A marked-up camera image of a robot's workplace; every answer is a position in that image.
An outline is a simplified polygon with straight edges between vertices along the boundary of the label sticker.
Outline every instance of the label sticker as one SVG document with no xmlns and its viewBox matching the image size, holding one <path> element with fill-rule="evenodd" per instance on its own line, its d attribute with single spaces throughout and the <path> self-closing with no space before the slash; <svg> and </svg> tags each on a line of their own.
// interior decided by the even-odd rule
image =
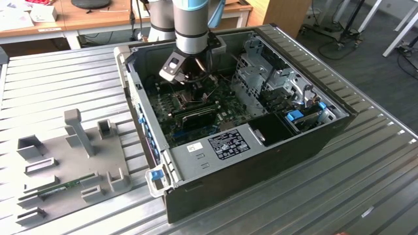
<svg viewBox="0 0 418 235">
<path fill-rule="evenodd" d="M 210 138 L 209 142 L 221 160 L 226 160 L 237 154 L 250 150 L 250 146 L 242 138 L 238 130 L 233 130 L 216 138 Z"/>
<path fill-rule="evenodd" d="M 200 150 L 200 149 L 202 149 L 202 148 L 204 148 L 204 146 L 202 146 L 201 142 L 194 143 L 190 146 L 187 146 L 187 150 L 189 150 L 190 153 L 197 151 L 197 150 Z"/>
<path fill-rule="evenodd" d="M 50 31 L 61 31 L 62 28 L 45 28 L 45 29 L 39 29 L 39 32 L 50 32 Z"/>
</svg>

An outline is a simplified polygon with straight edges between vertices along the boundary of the white box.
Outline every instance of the white box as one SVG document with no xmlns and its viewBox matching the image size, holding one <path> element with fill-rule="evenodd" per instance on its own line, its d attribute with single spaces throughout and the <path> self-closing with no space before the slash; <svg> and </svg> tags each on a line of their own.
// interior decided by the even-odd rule
<svg viewBox="0 0 418 235">
<path fill-rule="evenodd" d="M 55 22 L 58 11 L 54 6 L 35 6 L 31 11 L 34 22 Z"/>
</svg>

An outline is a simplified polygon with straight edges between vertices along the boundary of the motherboard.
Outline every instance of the motherboard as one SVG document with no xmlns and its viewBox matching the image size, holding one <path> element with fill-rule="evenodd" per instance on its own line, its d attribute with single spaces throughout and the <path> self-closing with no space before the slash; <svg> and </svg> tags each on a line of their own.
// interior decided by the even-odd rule
<svg viewBox="0 0 418 235">
<path fill-rule="evenodd" d="M 174 85 L 162 79 L 149 87 L 150 103 L 171 147 L 226 131 L 252 119 L 232 89 L 232 76 Z"/>
</svg>

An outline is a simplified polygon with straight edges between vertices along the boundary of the desk leg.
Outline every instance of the desk leg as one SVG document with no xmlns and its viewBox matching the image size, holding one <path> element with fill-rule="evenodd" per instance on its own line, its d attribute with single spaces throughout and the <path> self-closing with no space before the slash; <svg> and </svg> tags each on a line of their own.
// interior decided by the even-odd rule
<svg viewBox="0 0 418 235">
<path fill-rule="evenodd" d="M 349 3 L 350 3 L 350 0 L 345 0 L 345 2 L 344 2 L 342 5 L 341 5 L 341 8 L 340 8 L 340 10 L 338 10 L 338 13 L 337 13 L 337 15 L 336 15 L 336 18 L 333 19 L 333 22 L 340 22 L 340 19 L 341 19 L 341 17 L 342 17 L 342 14 L 345 13 L 346 8 L 348 8 L 348 6 L 349 6 Z"/>
<path fill-rule="evenodd" d="M 418 12 L 416 13 L 412 21 L 409 22 L 409 24 L 407 25 L 405 29 L 402 30 L 402 32 L 400 33 L 398 37 L 396 38 L 396 40 L 393 41 L 393 43 L 390 44 L 390 46 L 388 47 L 388 50 L 384 53 L 384 56 L 388 57 L 389 54 L 392 53 L 393 49 L 400 45 L 400 42 L 402 40 L 402 38 L 405 37 L 405 35 L 408 34 L 408 32 L 411 31 L 412 27 L 415 26 L 416 22 L 418 21 Z"/>
<path fill-rule="evenodd" d="M 362 33 L 365 28 L 368 27 L 370 21 L 372 21 L 372 18 L 374 17 L 374 14 L 377 13 L 378 11 L 378 8 L 380 8 L 380 5 L 382 3 L 382 0 L 378 0 L 377 3 L 374 4 L 368 16 L 366 16 L 366 19 L 364 21 L 364 23 L 361 24 L 361 27 L 358 28 L 358 31 Z"/>
<path fill-rule="evenodd" d="M 325 11 L 321 13 L 321 17 L 318 19 L 318 24 L 320 25 L 322 24 L 322 21 L 325 20 L 326 14 L 329 13 L 329 8 L 332 7 L 332 3 L 333 3 L 333 0 L 328 0 L 326 6 L 325 6 Z"/>
<path fill-rule="evenodd" d="M 248 26 L 250 11 L 242 11 L 238 18 L 237 28 L 244 28 Z"/>
<path fill-rule="evenodd" d="M 78 31 L 65 31 L 65 37 L 67 38 L 70 48 L 73 50 L 82 48 L 82 45 L 79 42 L 79 32 Z"/>
<path fill-rule="evenodd" d="M 415 7 L 412 8 L 411 12 L 407 14 L 407 16 L 404 17 L 398 27 L 394 29 L 394 31 L 400 32 L 404 24 L 407 23 L 408 19 L 412 17 L 413 13 L 417 11 L 418 8 L 418 3 L 416 3 Z"/>
</svg>

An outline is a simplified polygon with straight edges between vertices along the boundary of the black object on desk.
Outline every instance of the black object on desk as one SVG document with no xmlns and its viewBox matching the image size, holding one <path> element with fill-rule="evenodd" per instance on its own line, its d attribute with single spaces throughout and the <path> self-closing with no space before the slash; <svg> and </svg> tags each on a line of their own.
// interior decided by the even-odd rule
<svg viewBox="0 0 418 235">
<path fill-rule="evenodd" d="M 71 0 L 71 3 L 82 9 L 93 10 L 107 7 L 111 0 Z"/>
</svg>

